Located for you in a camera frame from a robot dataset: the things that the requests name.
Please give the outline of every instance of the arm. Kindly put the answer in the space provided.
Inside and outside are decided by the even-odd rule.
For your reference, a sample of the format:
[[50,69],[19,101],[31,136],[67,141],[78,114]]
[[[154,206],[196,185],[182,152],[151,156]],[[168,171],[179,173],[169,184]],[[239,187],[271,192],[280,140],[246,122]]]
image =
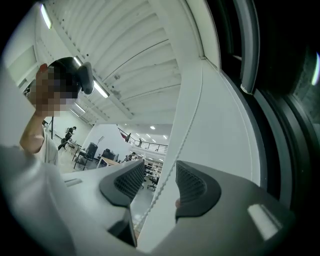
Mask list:
[[44,143],[43,120],[43,117],[34,114],[24,129],[20,139],[21,147],[31,154],[38,153]]

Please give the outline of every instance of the ceiling beam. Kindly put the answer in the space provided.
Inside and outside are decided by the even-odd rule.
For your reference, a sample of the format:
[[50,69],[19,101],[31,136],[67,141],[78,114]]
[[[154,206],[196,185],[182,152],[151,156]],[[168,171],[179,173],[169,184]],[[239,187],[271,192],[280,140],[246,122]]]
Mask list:
[[172,125],[174,123],[176,110],[152,112],[147,114],[135,114],[132,119],[115,119],[107,120],[106,124],[133,124],[133,125]]
[[81,95],[81,93],[79,93],[79,99],[83,101],[91,111],[96,113],[99,117],[101,117],[106,122],[108,121],[108,117],[104,113],[102,113],[94,104],[92,104],[86,97]]
[[[66,48],[68,49],[68,51],[70,52],[71,56],[78,56],[78,58],[82,61],[85,62],[83,57],[81,56],[81,53],[77,50],[76,46],[74,46],[74,44],[71,42],[70,38],[67,36],[67,34],[65,33],[65,31],[62,29],[60,22],[57,20],[55,14],[53,13],[50,5],[46,5],[45,6],[47,11],[48,11],[48,15],[52,21],[52,28],[55,29],[55,31],[57,32],[58,36],[60,37],[60,39],[62,40],[62,42],[64,43],[64,45],[66,46]],[[109,98],[110,100],[114,103],[114,105],[121,111],[123,112],[123,114],[128,118],[128,119],[132,119],[133,118],[133,114],[120,102],[120,100],[118,100],[115,95],[112,93],[112,91],[110,91],[105,84],[103,83],[103,81],[99,78],[98,74],[96,74],[96,72],[92,69],[92,74],[94,76],[94,78],[96,79],[96,81],[100,84],[101,87],[103,87],[103,89],[109,94]]]

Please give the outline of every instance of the fluorescent light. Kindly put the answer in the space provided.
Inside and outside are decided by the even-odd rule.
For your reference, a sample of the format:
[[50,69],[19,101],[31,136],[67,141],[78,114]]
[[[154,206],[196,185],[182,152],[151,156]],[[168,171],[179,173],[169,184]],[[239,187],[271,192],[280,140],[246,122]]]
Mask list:
[[100,87],[99,84],[97,84],[96,81],[93,81],[94,84],[94,88],[104,97],[104,98],[108,98],[108,95],[105,93],[105,91]]
[[320,56],[318,53],[316,53],[316,64],[315,69],[312,77],[311,84],[315,86],[319,82],[319,76],[320,76]]
[[72,113],[74,113],[78,118],[80,117],[76,112],[74,112],[71,108],[70,110],[72,111]]
[[52,23],[51,23],[51,20],[49,18],[49,15],[47,13],[47,10],[46,10],[46,8],[45,8],[45,6],[43,4],[41,4],[41,13],[42,13],[44,22],[47,25],[48,29],[51,29]]
[[82,108],[82,107],[80,107],[79,105],[78,105],[78,103],[74,103],[82,112],[84,112],[84,113],[86,113],[86,111]]
[[73,59],[78,64],[79,67],[82,65],[81,61],[77,57],[73,57]]

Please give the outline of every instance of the pole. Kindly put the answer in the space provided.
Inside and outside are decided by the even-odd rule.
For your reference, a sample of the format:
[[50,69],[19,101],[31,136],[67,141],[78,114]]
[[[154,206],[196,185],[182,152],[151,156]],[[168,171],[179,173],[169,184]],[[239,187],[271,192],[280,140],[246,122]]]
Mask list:
[[51,140],[54,139],[54,116],[51,119]]

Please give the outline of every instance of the ceiling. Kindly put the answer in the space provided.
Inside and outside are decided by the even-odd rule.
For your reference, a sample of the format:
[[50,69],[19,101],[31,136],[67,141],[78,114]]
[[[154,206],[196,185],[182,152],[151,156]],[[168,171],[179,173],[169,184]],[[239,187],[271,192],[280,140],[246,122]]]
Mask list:
[[109,93],[80,93],[72,109],[87,123],[172,125],[181,74],[171,43],[147,0],[50,0],[53,28],[39,14],[37,52],[48,63],[78,56]]
[[136,141],[138,141],[139,138],[144,138],[146,142],[157,143],[161,145],[169,144],[170,134],[172,130],[172,124],[119,124],[118,127],[126,134],[131,133],[131,137]]

